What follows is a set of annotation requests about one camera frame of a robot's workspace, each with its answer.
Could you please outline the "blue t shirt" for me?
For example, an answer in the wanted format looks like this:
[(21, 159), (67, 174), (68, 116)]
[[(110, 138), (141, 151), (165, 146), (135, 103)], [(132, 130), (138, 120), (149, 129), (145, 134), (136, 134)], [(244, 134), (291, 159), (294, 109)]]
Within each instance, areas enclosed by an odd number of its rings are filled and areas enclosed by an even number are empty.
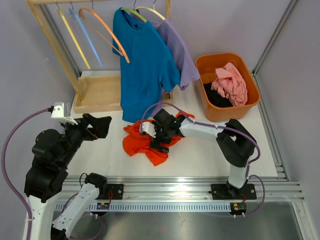
[(170, 49), (147, 22), (139, 22), (121, 8), (113, 16), (113, 33), (128, 58), (120, 59), (123, 121), (135, 123), (149, 117), (162, 91), (171, 92), (181, 75)]

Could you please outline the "black t shirt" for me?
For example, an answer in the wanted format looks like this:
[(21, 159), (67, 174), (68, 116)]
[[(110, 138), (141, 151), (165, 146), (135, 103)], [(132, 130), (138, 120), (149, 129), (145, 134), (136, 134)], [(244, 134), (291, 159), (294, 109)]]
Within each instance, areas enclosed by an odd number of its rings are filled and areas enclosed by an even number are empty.
[(219, 108), (229, 108), (233, 106), (229, 99), (219, 95), (217, 90), (212, 90), (211, 86), (211, 83), (205, 83), (203, 85), (206, 96), (212, 105)]

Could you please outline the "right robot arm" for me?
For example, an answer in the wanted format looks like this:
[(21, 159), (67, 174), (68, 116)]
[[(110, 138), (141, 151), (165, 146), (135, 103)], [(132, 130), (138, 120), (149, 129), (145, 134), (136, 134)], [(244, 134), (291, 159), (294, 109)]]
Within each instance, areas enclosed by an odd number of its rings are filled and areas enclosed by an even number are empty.
[(216, 142), (229, 163), (229, 177), (225, 183), (213, 183), (209, 193), (213, 200), (255, 200), (255, 186), (248, 182), (249, 158), (257, 142), (236, 119), (227, 123), (197, 121), (186, 114), (173, 116), (161, 109), (151, 122), (143, 122), (140, 130), (151, 137), (150, 148), (160, 152), (169, 151), (167, 144), (174, 137), (192, 137)]

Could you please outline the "pink t shirt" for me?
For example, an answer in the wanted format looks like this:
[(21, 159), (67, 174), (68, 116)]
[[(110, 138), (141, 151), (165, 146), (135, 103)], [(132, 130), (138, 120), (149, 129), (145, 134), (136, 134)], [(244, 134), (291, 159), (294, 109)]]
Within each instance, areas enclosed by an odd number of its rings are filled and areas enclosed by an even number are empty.
[(248, 101), (247, 85), (238, 69), (228, 62), (224, 67), (215, 69), (216, 78), (211, 90), (228, 99), (235, 107), (244, 106)]

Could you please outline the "orange t shirt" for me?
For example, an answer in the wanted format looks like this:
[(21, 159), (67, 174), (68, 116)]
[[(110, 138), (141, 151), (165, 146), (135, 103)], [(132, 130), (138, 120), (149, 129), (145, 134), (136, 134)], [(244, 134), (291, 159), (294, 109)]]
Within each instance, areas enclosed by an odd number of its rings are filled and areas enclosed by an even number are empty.
[(156, 167), (164, 163), (169, 154), (150, 148), (151, 137), (148, 134), (146, 136), (141, 135), (140, 123), (141, 120), (138, 120), (133, 125), (127, 125), (123, 128), (128, 134), (122, 141), (123, 149), (131, 157), (138, 153), (145, 154), (150, 162)]

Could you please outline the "light blue hanger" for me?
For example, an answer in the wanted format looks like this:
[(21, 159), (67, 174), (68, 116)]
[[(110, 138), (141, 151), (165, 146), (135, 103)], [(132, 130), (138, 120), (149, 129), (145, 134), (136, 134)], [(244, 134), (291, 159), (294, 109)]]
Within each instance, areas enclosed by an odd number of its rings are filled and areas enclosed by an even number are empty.
[(87, 29), (85, 27), (85, 25), (83, 24), (83, 21), (81, 20), (80, 18), (80, 15), (75, 11), (74, 7), (72, 6), (71, 8), (69, 8), (69, 12), (71, 14), (71, 16), (75, 19), (75, 21), (78, 23), (80, 29), (82, 30), (84, 36), (85, 36), (85, 39), (87, 41), (87, 43), (89, 44), (98, 64), (100, 67), (103, 67), (103, 63), (102, 63), (102, 60), (98, 54), (98, 51), (96, 50), (96, 47), (91, 39), (91, 37), (89, 36), (88, 32), (87, 32)]

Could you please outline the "green hanger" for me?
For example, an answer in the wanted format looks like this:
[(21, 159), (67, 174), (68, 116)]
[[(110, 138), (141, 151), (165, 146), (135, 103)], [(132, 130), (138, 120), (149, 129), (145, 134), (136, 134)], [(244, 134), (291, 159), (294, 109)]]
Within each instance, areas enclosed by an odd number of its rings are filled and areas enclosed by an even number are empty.
[(124, 19), (130, 24), (145, 24), (148, 20), (142, 16), (138, 10), (129, 7), (120, 7), (120, 13), (123, 15)]

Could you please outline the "yellow hanger with metal hook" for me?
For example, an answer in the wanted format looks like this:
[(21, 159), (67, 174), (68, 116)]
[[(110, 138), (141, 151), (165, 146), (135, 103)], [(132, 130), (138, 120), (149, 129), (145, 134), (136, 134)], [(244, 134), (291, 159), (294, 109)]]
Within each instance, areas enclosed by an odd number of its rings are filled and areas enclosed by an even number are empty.
[(73, 30), (71, 29), (71, 27), (70, 27), (70, 25), (69, 25), (69, 23), (68, 23), (65, 15), (64, 15), (64, 13), (61, 11), (61, 9), (60, 9), (57, 1), (55, 0), (54, 2), (55, 2), (55, 4), (56, 4), (56, 6), (57, 6), (57, 9), (56, 9), (56, 10), (57, 10), (60, 18), (62, 19), (62, 22), (63, 22), (64, 26), (66, 27), (66, 29), (67, 29), (67, 31), (68, 31), (68, 33), (69, 33), (69, 35), (70, 35), (70, 37), (71, 37), (71, 39), (72, 39), (75, 47), (77, 48), (78, 53), (80, 54), (80, 56), (81, 56), (84, 64), (86, 65), (87, 69), (90, 70), (90, 69), (91, 69), (91, 66), (90, 66), (87, 58), (85, 57), (85, 54), (84, 54), (81, 46), (79, 45), (79, 42), (78, 42), (78, 40), (77, 40), (77, 38), (76, 38)]

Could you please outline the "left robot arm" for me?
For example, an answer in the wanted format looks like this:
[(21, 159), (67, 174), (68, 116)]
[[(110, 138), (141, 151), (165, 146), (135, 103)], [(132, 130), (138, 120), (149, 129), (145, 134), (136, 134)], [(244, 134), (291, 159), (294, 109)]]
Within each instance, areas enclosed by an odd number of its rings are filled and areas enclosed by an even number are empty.
[(90, 203), (108, 194), (107, 178), (90, 173), (71, 204), (60, 217), (52, 220), (54, 207), (68, 176), (68, 165), (84, 141), (107, 137), (111, 121), (110, 116), (94, 117), (84, 113), (81, 118), (61, 119), (59, 122), (64, 133), (47, 129), (38, 134), (24, 185), (31, 216), (25, 239), (67, 240)]

